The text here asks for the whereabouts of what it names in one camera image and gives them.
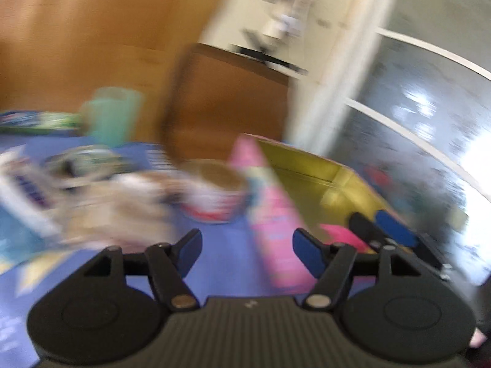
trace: white wall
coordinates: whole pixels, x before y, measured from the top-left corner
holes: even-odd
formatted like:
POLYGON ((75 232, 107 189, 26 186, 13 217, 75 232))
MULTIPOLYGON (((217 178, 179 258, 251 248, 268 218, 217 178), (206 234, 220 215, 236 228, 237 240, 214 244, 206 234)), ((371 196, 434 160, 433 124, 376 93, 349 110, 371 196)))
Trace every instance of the white wall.
MULTIPOLYGON (((359 21, 358 11, 366 0, 316 0, 311 7, 307 28, 303 39, 290 39, 272 54, 277 58, 308 70, 308 75, 277 67, 298 79, 291 93, 290 122, 287 140, 296 144, 301 124, 306 120, 306 112, 320 85, 331 78, 332 67, 329 62, 338 62, 346 48, 345 39, 359 21)), ((241 33, 242 29, 257 30, 269 19, 273 4, 264 0, 223 0, 220 9, 208 24, 201 36, 201 42, 223 49, 232 44, 251 48, 241 33)))

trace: clutter on table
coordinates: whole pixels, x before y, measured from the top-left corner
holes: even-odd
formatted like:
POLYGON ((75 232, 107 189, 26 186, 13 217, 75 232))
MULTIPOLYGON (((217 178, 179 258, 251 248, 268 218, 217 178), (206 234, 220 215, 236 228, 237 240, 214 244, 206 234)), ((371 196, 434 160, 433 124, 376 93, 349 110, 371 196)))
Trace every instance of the clutter on table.
POLYGON ((66 242, 111 240, 117 245, 138 244, 143 250, 154 243, 177 241, 171 209, 145 187, 109 180, 93 182, 81 193, 68 223, 66 242))
POLYGON ((75 135, 80 127, 77 113, 5 111, 0 113, 0 133, 75 135))

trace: pink object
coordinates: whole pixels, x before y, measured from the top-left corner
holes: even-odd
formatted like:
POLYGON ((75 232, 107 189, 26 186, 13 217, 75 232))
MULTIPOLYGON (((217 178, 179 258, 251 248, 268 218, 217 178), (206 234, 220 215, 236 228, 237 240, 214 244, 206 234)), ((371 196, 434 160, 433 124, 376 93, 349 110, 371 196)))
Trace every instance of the pink object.
POLYGON ((292 244, 293 232, 305 224, 256 141, 241 135, 229 163, 249 179, 253 194, 249 222, 273 285, 286 292, 309 291, 315 279, 296 257, 292 244))
POLYGON ((357 248, 358 252, 360 253, 367 253, 368 251, 371 251, 370 246, 368 246, 347 228, 331 224, 320 224, 319 227, 330 235, 329 242, 326 242, 328 245, 335 242, 343 242, 357 248))

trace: wooden furniture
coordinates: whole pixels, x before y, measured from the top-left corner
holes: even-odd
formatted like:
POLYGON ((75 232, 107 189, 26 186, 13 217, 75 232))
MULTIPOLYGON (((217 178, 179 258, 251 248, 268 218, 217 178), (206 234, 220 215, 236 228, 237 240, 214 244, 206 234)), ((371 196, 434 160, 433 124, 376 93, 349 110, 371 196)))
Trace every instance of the wooden furniture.
POLYGON ((172 72, 219 0, 0 0, 0 109, 75 112, 138 90, 136 139, 158 140, 172 72))
POLYGON ((291 78, 259 61, 195 44, 176 73, 162 125, 175 160, 226 160, 241 133, 281 141, 291 78))

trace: bright light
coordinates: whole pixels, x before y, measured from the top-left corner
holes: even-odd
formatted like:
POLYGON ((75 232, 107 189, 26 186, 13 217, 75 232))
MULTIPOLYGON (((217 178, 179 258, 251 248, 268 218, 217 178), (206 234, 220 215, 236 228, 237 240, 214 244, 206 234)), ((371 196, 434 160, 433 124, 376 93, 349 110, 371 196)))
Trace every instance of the bright light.
POLYGON ((435 114, 436 106, 428 99, 428 96, 416 91, 404 90, 406 98, 414 101, 417 105, 417 109, 424 117, 432 117, 435 114))
POLYGON ((425 141, 433 140, 433 134, 435 133, 435 128, 426 123, 421 123, 420 121, 416 125, 416 134, 425 141))
POLYGON ((397 105, 392 106, 391 110, 392 116, 401 123, 404 123, 406 121, 408 114, 416 113, 414 112, 414 110, 406 108, 405 106, 402 107, 397 105))
POLYGON ((491 194, 491 176, 489 175, 491 151, 489 145, 491 145, 491 133, 488 132, 469 141, 460 164, 488 194, 491 194))

